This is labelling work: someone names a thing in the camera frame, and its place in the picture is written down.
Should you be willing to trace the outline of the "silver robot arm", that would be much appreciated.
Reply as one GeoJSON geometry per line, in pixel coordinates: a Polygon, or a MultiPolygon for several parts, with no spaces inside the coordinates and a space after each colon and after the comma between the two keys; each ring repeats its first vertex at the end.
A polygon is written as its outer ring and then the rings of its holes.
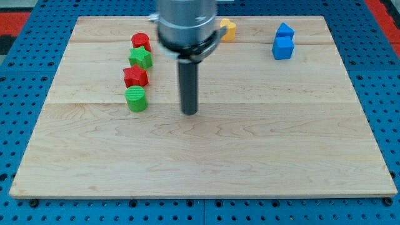
{"type": "Polygon", "coordinates": [[[197,64],[208,57],[227,33],[216,28],[215,0],[157,0],[150,20],[159,43],[179,63],[197,64]]]}

